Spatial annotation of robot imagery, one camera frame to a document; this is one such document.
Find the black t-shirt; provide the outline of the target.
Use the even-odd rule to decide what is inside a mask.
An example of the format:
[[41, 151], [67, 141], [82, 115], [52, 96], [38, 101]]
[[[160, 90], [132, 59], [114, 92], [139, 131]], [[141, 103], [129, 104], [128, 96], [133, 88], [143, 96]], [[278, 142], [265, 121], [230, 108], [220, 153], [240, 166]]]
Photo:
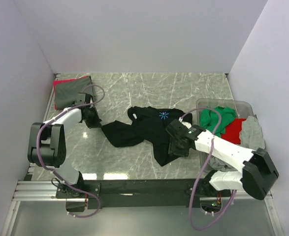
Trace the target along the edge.
[[157, 109], [153, 107], [131, 107], [127, 111], [131, 124], [118, 120], [102, 126], [110, 144], [116, 148], [135, 146], [144, 140], [152, 143], [154, 158], [160, 166], [178, 159], [169, 154], [170, 135], [166, 127], [185, 113], [179, 109]]

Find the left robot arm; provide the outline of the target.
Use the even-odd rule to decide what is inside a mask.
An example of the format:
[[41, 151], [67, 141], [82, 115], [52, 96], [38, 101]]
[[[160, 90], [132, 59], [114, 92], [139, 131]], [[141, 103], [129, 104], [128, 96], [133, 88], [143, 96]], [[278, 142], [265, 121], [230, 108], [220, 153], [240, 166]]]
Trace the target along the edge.
[[83, 122], [89, 129], [100, 128], [95, 104], [93, 95], [81, 92], [57, 116], [31, 125], [28, 161], [52, 172], [59, 181], [57, 188], [75, 198], [85, 193], [85, 185], [82, 174], [66, 160], [65, 133]]

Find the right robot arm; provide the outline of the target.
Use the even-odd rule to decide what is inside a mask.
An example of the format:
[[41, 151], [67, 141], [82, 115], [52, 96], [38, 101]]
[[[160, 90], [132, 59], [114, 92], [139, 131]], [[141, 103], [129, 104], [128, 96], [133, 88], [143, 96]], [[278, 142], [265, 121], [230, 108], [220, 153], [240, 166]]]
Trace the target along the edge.
[[190, 149], [194, 149], [234, 168], [234, 171], [213, 170], [207, 174], [202, 183], [203, 192], [208, 196], [222, 190], [244, 190], [254, 199], [263, 200], [279, 177], [270, 155], [264, 149], [252, 150], [235, 145], [198, 125], [186, 127], [176, 119], [166, 127], [166, 131], [171, 136], [171, 154], [187, 156]]

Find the folded gray t-shirt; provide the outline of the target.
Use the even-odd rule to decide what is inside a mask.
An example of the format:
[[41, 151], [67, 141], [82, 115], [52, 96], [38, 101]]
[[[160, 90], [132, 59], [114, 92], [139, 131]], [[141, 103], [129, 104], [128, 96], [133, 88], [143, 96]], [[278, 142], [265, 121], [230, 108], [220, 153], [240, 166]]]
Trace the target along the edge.
[[78, 79], [57, 80], [54, 81], [55, 109], [62, 110], [71, 106], [77, 98], [77, 94], [84, 92], [94, 96], [93, 87], [87, 88], [92, 84], [90, 76], [80, 77]]

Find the green t-shirt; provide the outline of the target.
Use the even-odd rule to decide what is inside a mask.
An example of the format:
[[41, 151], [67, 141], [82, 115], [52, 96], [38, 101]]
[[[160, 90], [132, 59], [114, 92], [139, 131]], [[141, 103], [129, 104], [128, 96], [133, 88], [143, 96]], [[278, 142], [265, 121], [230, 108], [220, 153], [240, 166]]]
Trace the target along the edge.
[[[215, 109], [221, 115], [221, 123], [216, 129], [215, 135], [221, 137], [225, 133], [225, 127], [232, 123], [236, 117], [236, 111], [230, 107], [217, 106]], [[219, 121], [219, 116], [212, 110], [203, 110], [200, 113], [199, 123], [200, 126], [212, 132]]]

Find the folded pink t-shirt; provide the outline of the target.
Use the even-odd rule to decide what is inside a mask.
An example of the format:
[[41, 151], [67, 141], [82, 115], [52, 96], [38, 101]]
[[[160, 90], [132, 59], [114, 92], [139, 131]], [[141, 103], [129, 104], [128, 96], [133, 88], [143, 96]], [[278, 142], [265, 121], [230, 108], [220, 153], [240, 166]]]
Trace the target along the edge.
[[55, 95], [55, 109], [62, 110], [70, 106], [77, 94], [75, 89], [77, 81], [71, 80], [57, 80], [54, 81], [54, 95]]

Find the red t-shirt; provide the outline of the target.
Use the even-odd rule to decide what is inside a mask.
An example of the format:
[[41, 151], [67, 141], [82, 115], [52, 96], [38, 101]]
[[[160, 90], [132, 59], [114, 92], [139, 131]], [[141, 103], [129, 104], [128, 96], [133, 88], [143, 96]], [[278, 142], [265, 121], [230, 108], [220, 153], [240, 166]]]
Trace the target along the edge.
[[241, 144], [240, 132], [242, 130], [242, 122], [245, 120], [244, 118], [236, 118], [225, 127], [225, 133], [221, 134], [221, 138], [236, 145]]

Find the clear plastic bin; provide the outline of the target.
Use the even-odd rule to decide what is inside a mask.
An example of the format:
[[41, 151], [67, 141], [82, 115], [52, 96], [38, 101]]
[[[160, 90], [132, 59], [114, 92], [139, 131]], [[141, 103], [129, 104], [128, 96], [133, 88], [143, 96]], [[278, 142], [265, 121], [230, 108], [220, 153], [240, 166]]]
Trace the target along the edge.
[[262, 128], [249, 103], [202, 98], [197, 100], [196, 107], [199, 109], [196, 111], [197, 125], [213, 131], [219, 113], [222, 121], [216, 136], [244, 148], [265, 149]]

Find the black base beam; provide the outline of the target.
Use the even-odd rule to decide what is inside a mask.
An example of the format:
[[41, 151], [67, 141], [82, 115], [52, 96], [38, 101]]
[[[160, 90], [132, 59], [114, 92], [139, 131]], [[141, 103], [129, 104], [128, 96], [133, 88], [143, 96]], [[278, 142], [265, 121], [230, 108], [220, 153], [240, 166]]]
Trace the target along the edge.
[[[85, 180], [83, 190], [95, 194], [101, 207], [165, 207], [189, 206], [194, 179], [149, 179], [149, 180]], [[70, 193], [68, 187], [58, 184], [57, 199], [66, 199], [70, 212], [84, 211], [84, 204], [69, 203], [82, 200], [87, 209], [98, 207], [97, 199], [84, 193]], [[194, 194], [193, 207], [200, 207], [200, 198], [230, 197], [231, 190], [217, 191], [201, 179]]]

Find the aluminium rail frame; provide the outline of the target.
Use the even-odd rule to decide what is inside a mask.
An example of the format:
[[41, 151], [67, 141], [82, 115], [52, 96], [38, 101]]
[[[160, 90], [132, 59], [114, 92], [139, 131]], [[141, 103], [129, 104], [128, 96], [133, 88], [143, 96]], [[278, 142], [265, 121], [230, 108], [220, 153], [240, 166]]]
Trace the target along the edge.
[[272, 236], [279, 178], [224, 73], [58, 76], [31, 126], [15, 236]]

